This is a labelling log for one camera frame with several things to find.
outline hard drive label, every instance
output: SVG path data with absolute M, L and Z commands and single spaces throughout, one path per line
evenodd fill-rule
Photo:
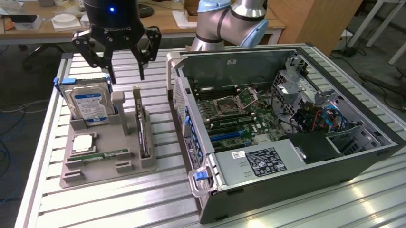
M 245 153 L 245 157 L 256 177 L 285 170 L 285 166 L 273 147 Z
M 105 120 L 106 111 L 104 105 L 100 104 L 102 100 L 101 94 L 76 95 L 74 99 L 85 121 L 97 122 Z

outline paper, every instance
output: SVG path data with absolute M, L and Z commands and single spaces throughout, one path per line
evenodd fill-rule
M 183 11 L 172 11 L 173 19 L 179 28 L 193 29 L 197 26 L 196 22 L 188 22 L 185 19 Z
M 18 3 L 20 4 L 20 6 L 22 6 L 24 5 L 24 3 L 22 2 L 18 2 L 18 1 L 14 1 L 16 3 Z M 0 15 L 9 15 L 8 14 L 8 12 L 5 12 L 6 10 L 2 8 L 2 7 L 0 7 Z

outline metal table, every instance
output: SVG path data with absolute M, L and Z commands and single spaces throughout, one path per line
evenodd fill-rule
M 354 83 L 349 76 L 312 47 L 303 46 L 320 65 L 348 88 L 371 111 L 406 138 L 404 122 Z M 137 65 L 128 51 L 113 55 L 114 91 L 125 91 L 125 110 L 133 109 L 129 92 L 141 87 L 142 104 L 151 112 L 157 170 L 112 182 L 61 189 L 58 179 L 68 133 L 69 110 L 53 89 L 24 192 L 16 227 L 160 227 L 160 228 L 269 228 L 269 227 L 396 227 L 406 224 L 406 153 L 376 163 L 349 182 L 280 203 L 200 225 L 197 208 L 187 182 L 184 163 L 165 96 L 165 54 L 161 50 L 140 81 Z M 64 56 L 57 77 L 101 74 L 78 54 Z M 313 70 L 308 77 L 320 89 L 328 83 Z

